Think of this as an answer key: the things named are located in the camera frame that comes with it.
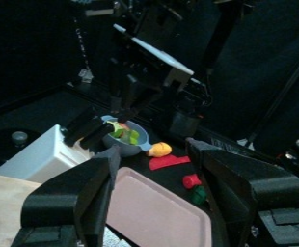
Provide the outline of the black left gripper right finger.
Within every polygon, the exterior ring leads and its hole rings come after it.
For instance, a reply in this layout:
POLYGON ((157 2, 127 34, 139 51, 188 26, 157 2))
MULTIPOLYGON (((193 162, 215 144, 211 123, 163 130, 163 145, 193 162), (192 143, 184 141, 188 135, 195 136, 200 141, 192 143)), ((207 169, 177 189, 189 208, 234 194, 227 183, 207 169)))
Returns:
POLYGON ((299 178, 193 138, 185 150, 205 186, 216 247, 299 247, 299 178))

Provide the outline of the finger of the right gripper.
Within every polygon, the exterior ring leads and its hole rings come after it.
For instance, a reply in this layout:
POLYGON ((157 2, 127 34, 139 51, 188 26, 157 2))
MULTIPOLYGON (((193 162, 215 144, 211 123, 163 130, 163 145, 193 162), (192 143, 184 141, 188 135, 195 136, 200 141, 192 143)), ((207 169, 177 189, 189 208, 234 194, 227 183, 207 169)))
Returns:
POLYGON ((127 75, 123 86, 120 122, 125 123, 163 93, 160 87, 143 85, 135 76, 127 75))
POLYGON ((119 116, 124 111, 124 96, 125 96, 125 74, 124 67, 116 58, 109 59, 108 64, 109 79, 108 89, 111 96, 111 113, 119 116))

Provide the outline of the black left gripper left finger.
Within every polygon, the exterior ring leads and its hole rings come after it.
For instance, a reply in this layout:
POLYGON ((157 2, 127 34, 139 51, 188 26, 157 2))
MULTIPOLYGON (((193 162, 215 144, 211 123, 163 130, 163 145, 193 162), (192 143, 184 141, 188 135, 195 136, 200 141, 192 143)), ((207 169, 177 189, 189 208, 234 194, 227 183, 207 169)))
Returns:
POLYGON ((24 200, 11 247, 103 247, 119 166, 113 145, 44 182, 24 200))

